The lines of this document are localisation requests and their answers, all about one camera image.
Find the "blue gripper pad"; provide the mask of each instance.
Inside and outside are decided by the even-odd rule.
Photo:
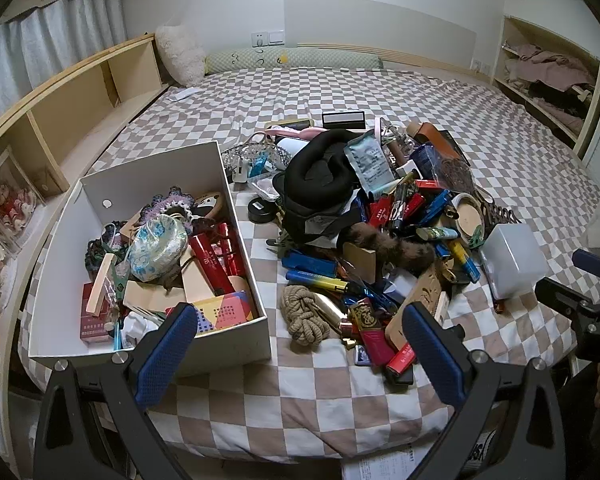
[[[187,305],[138,372],[136,402],[141,410],[160,402],[198,331],[198,312]]]
[[[571,255],[573,265],[600,278],[600,256],[577,249]]]
[[[458,410],[466,400],[462,370],[412,304],[402,313],[402,332],[440,400]]]

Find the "pillow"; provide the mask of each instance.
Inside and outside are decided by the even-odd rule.
[[[161,25],[155,29],[158,53],[178,83],[197,86],[205,76],[205,53],[193,33],[183,25]]]
[[[382,68],[382,61],[376,54],[308,46],[236,48],[209,54],[205,59],[206,73],[208,74],[243,68],[254,70],[256,68],[294,68],[299,66],[372,70]]]

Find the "electrical outlet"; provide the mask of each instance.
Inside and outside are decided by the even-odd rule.
[[[284,30],[270,30],[269,31],[269,44],[270,45],[284,45],[285,44],[285,31]]]
[[[251,46],[267,46],[269,44],[268,32],[252,32]]]

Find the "white cardboard box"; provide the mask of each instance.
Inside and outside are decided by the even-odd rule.
[[[87,243],[100,237],[104,224],[131,218],[154,195],[167,195],[171,186],[179,186],[193,196],[221,190],[225,197],[224,214],[239,232],[215,141],[138,158],[81,178],[62,212],[42,267],[30,326],[29,357],[49,368],[59,358],[67,358],[77,366],[110,358],[112,342],[87,344],[80,339],[82,286],[89,282],[84,267]],[[111,202],[109,208],[103,205],[107,200]],[[242,234],[238,238],[258,317],[197,336],[180,364],[180,376],[271,356],[267,314]]]

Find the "fluffy white pillow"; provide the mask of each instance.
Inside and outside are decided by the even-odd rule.
[[[161,25],[155,43],[164,66],[178,83],[196,86],[205,76],[205,53],[193,33],[183,25]]]

